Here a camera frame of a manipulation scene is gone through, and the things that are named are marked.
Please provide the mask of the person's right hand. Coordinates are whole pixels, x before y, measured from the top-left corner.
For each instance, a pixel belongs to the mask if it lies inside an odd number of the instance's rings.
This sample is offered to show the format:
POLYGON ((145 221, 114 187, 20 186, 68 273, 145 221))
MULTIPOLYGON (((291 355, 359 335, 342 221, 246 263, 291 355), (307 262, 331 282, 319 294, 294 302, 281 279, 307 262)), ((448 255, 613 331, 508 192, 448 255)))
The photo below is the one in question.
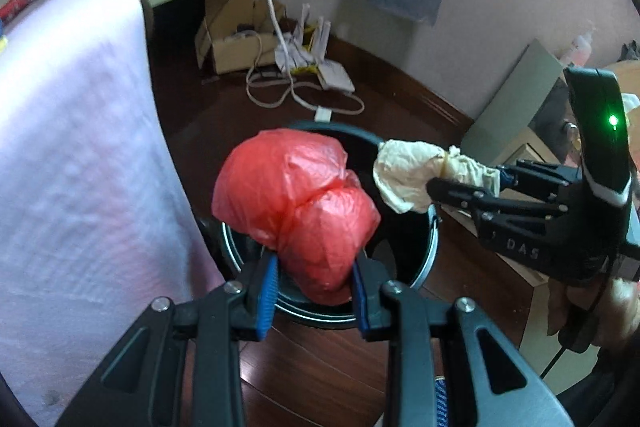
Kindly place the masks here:
MULTIPOLYGON (((588 309, 597 297, 603 279, 586 287, 570 287, 548 280, 548 329, 553 336, 565 325, 568 305, 588 309)), ((604 293, 594 309, 599 326, 593 346, 622 351, 639 329, 639 283, 623 279, 609 279, 604 293)))

